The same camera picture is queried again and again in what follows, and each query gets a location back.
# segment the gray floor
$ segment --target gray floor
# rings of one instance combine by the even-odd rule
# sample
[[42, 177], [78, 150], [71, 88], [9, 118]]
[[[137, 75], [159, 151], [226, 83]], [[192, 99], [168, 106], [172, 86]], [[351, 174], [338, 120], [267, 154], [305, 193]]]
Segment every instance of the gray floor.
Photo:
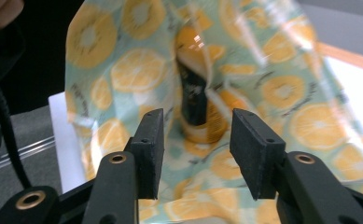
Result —
[[[18, 147], [26, 147], [53, 136], [49, 107], [12, 117]], [[51, 186], [62, 192], [56, 148], [49, 147], [22, 160], [33, 186]], [[22, 190], [12, 166], [0, 168], [0, 208], [15, 193]]]

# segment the white table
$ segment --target white table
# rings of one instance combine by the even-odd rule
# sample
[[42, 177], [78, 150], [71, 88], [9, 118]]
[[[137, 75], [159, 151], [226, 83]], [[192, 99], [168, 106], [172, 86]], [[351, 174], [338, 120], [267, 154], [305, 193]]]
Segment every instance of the white table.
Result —
[[[363, 126], [363, 69], [333, 58], [326, 58], [326, 60], [343, 84], [350, 106]], [[67, 123], [64, 93], [50, 96], [49, 107], [56, 139], [62, 189], [63, 192], [67, 192], [86, 181], [77, 136], [73, 126]]]

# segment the bottle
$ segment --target bottle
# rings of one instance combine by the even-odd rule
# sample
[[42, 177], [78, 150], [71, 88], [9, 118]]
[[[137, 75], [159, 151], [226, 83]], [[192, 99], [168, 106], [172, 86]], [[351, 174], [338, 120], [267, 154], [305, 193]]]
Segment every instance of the bottle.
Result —
[[191, 26], [184, 26], [175, 38], [176, 60], [181, 76], [181, 127], [185, 137], [195, 143], [214, 143], [227, 130], [227, 122], [207, 99], [205, 46]]

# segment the patterned fabric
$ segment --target patterned fabric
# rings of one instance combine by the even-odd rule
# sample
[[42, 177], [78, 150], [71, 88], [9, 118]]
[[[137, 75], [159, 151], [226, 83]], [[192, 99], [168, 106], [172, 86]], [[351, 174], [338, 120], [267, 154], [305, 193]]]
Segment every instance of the patterned fabric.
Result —
[[[206, 94], [228, 122], [213, 144], [181, 132], [175, 36], [186, 23], [205, 45]], [[287, 151], [315, 154], [342, 181], [363, 180], [363, 131], [315, 43], [292, 0], [86, 0], [68, 31], [65, 96], [87, 179], [147, 111], [163, 108], [160, 195], [140, 201], [141, 222], [278, 223], [275, 201], [252, 200], [230, 154], [238, 107], [261, 116]], [[363, 192], [362, 182], [352, 187]]]

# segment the black cable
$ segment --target black cable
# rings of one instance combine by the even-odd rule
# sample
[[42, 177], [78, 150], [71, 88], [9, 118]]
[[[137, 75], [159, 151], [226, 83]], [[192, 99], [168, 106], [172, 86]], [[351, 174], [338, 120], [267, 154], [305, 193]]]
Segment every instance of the black cable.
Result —
[[16, 145], [15, 134], [12, 128], [12, 122], [10, 120], [9, 108], [7, 106], [7, 100], [0, 89], [0, 125], [1, 131], [4, 136], [4, 142], [7, 147], [7, 152], [18, 176], [21, 184], [25, 189], [30, 188], [32, 185], [24, 171], [23, 165], [21, 164], [21, 158], [19, 157], [18, 147]]

